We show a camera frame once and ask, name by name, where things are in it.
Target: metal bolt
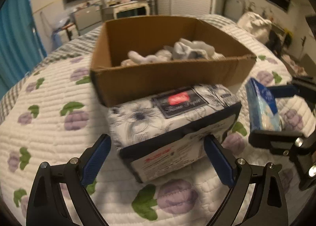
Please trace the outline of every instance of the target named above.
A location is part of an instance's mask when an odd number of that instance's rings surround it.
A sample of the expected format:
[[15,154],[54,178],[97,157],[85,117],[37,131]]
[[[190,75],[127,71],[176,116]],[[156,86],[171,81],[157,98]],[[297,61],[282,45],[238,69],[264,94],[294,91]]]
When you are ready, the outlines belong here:
[[294,142],[295,146],[297,146],[298,148],[303,145],[303,140],[302,138],[297,138]]
[[48,166],[48,163],[47,162],[42,162],[41,164],[40,164],[40,167],[41,168],[46,168]]
[[78,159],[78,158],[73,157],[73,158],[71,158],[71,159],[70,159],[70,161],[69,161],[69,162],[70,162],[71,164],[76,164],[76,163],[78,163],[78,161],[79,161],[79,159]]
[[243,158],[238,158],[237,163],[239,163],[239,164],[243,165],[243,164],[245,164],[245,163],[246,163],[246,160],[245,160],[245,159],[243,159]]
[[268,167],[270,168],[270,169],[274,169],[274,164],[273,163],[268,163]]
[[309,169],[308,175],[309,175],[310,177],[314,177],[314,176],[316,175],[316,165],[313,165],[313,166]]

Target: white quilt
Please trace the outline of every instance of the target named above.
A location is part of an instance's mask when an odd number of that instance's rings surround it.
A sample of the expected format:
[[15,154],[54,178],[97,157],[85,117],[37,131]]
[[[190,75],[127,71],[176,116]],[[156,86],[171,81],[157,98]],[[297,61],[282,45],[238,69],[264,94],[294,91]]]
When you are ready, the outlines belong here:
[[[291,79],[282,62],[244,30],[228,25],[223,31],[259,57],[249,76],[267,86],[286,84]],[[88,77],[90,60],[91,55],[85,55],[59,61],[30,76],[16,105],[0,126],[1,192],[22,225],[25,225],[28,196],[39,164],[43,161],[61,164],[79,157],[102,133],[108,132]],[[265,165],[270,161],[282,165],[280,177],[291,223],[313,189],[299,191],[297,173],[287,157],[272,156],[267,150],[248,144],[249,116],[244,84],[237,95],[243,107],[238,123],[223,145],[250,164]],[[279,100],[278,108],[287,127],[306,134],[315,128],[315,118],[301,98]],[[145,187],[150,189],[151,197],[148,212],[140,216],[136,196]],[[64,184],[62,190],[70,215],[81,225]],[[249,188],[236,224],[244,217],[252,190],[253,186]],[[139,184],[112,148],[88,192],[109,225],[203,226],[219,208],[228,187],[221,184],[207,158],[150,183]]]

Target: brown cardboard box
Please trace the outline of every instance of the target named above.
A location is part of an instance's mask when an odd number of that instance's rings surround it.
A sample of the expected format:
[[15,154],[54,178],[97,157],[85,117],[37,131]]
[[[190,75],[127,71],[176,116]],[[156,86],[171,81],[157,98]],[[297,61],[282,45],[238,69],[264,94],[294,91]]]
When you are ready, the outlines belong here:
[[[188,60],[121,67],[127,53],[146,56],[180,38],[204,41],[227,59]],[[194,84],[241,83],[256,62],[245,46],[214,26],[195,18],[143,16],[104,23],[91,62],[91,79],[107,107]]]

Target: teal curtain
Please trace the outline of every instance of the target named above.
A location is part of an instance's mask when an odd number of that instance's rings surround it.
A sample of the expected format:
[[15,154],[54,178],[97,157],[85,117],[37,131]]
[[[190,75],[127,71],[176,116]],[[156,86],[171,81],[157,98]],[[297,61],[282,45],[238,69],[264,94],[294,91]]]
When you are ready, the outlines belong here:
[[6,0],[0,10],[0,99],[46,57],[29,0]]

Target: bed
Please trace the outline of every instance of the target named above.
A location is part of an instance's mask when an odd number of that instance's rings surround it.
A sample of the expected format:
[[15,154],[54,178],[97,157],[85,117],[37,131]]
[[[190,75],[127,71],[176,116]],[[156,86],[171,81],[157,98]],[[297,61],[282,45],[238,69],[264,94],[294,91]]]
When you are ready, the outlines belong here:
[[[220,28],[258,56],[248,78],[255,77],[267,86],[286,84],[291,79],[282,62],[233,21],[216,15],[199,19]],[[39,164],[43,161],[51,165],[62,164],[72,157],[79,157],[102,133],[108,132],[106,119],[88,76],[91,53],[100,29],[67,43],[49,55],[0,102],[1,193],[3,201],[22,225],[25,225],[28,196]],[[298,175],[287,157],[272,156],[267,150],[255,149],[248,144],[249,112],[244,83],[237,95],[243,104],[238,118],[239,127],[231,132],[223,145],[250,164],[273,162],[278,166],[286,193],[289,223],[292,223],[309,201],[314,188],[299,191]],[[69,119],[65,113],[69,104],[74,105],[77,113],[81,114],[77,120],[80,123],[76,126],[76,120]],[[277,105],[282,116],[293,127],[299,127],[306,133],[313,132],[316,119],[303,99],[281,99]],[[299,118],[298,123],[290,120],[292,117],[289,112]],[[95,182],[87,190],[105,220],[115,226],[203,226],[214,215],[228,192],[207,158],[150,184],[155,186],[153,195],[157,203],[152,204],[150,215],[141,217],[131,204],[148,183],[137,183],[112,148]],[[166,209],[161,205],[166,200],[159,193],[167,187],[177,189],[177,193],[189,190],[194,195],[179,201],[180,195],[171,194],[170,202],[187,205],[183,209]],[[236,224],[244,217],[253,187],[248,189]],[[81,225],[67,187],[61,184],[61,188],[73,221]]]

